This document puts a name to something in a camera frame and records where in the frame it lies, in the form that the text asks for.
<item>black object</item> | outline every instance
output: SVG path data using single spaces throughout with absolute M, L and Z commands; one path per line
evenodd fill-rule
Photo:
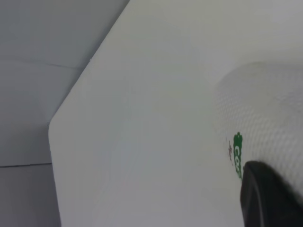
M 241 188 L 245 227 L 303 227 L 303 210 L 281 177 L 264 163 L 245 164 Z

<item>green logo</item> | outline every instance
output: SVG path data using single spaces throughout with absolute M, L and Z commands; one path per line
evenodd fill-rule
M 238 132 L 233 137 L 233 156 L 235 160 L 235 167 L 238 177 L 242 180 L 242 173 L 241 173 L 241 154 L 242 154 L 242 141 L 243 138 L 241 134 Z

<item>paper towel roll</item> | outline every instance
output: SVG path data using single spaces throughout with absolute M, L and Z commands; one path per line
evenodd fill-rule
M 215 86 L 216 131 L 240 179 L 249 160 L 272 166 L 303 195 L 303 69 L 252 63 Z

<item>white surface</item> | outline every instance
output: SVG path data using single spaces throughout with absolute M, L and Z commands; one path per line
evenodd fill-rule
M 62 226 L 242 226 L 198 53 L 136 4 L 51 121 Z
M 132 0 L 50 125 L 62 226 L 242 226 L 207 81 L 301 63 L 302 5 Z

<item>gray wall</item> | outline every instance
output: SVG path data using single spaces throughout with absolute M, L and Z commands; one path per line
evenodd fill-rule
M 49 121 L 127 2 L 1 2 L 0 166 L 51 162 Z
M 3 0 L 0 166 L 50 163 L 48 124 L 128 0 Z M 0 168 L 0 226 L 60 226 L 52 165 Z
M 0 226 L 59 227 L 52 165 L 0 169 Z

